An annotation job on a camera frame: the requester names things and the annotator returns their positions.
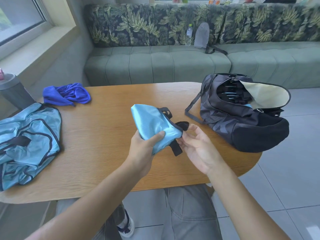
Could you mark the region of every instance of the leg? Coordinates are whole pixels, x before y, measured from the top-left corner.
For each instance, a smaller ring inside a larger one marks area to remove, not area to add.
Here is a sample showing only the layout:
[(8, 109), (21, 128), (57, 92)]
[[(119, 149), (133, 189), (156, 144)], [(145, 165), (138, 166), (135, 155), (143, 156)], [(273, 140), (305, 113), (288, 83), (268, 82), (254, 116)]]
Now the leg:
[(217, 213), (205, 184), (165, 189), (170, 215), (162, 240), (222, 240)]
[[(78, 198), (58, 200), (56, 216), (64, 212), (77, 200)], [(125, 208), (121, 204), (114, 210), (112, 215), (106, 220), (92, 240), (122, 240), (117, 225), (124, 220), (125, 216)]]

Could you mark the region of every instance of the left hand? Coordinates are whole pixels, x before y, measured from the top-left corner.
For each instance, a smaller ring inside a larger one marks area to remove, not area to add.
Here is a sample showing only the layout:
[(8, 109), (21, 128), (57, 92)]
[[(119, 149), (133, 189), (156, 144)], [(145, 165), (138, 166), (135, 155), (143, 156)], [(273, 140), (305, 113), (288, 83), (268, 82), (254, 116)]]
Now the left hand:
[(152, 149), (158, 141), (161, 141), (164, 138), (164, 136), (165, 132), (161, 131), (149, 140), (144, 140), (137, 130), (132, 137), (129, 155), (125, 162), (129, 163), (130, 166), (137, 170), (141, 178), (146, 176), (150, 171), (153, 159), (153, 156), (151, 155)]

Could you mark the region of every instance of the dark gray duffel bag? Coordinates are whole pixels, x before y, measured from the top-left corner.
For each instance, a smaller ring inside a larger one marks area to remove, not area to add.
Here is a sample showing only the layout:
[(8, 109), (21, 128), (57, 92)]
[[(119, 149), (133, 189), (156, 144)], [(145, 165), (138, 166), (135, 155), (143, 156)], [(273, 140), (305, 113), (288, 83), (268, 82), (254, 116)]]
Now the dark gray duffel bag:
[[(199, 98), (203, 121), (189, 113)], [(290, 98), (284, 87), (254, 82), (249, 76), (211, 74), (202, 81), (201, 91), (186, 108), (185, 115), (208, 124), (241, 152), (262, 152), (289, 135), (288, 121), (279, 116)]]

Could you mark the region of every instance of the white sneaker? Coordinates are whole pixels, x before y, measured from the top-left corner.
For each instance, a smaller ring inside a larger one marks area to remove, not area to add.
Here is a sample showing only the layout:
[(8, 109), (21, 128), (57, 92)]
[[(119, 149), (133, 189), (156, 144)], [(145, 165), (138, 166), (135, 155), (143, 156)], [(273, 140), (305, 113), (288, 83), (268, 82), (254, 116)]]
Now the white sneaker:
[(118, 226), (117, 226), (117, 228), (118, 228), (118, 231), (122, 237), (130, 238), (134, 234), (134, 221), (132, 220), (131, 217), (129, 217), (127, 211), (126, 210), (124, 210), (124, 211), (125, 211), (125, 215), (126, 215), (128, 222), (124, 228), (120, 228)]

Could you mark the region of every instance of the forearm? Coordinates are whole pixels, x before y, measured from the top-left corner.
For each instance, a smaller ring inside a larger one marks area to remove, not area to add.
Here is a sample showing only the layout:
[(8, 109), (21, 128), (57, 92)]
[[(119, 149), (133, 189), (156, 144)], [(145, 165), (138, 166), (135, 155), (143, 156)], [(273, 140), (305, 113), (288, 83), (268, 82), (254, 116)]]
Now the forearm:
[(77, 200), (27, 240), (92, 239), (139, 180), (139, 174), (125, 162), (89, 194)]
[(240, 239), (290, 238), (248, 192), (230, 167), (221, 161), (208, 177), (226, 208)]

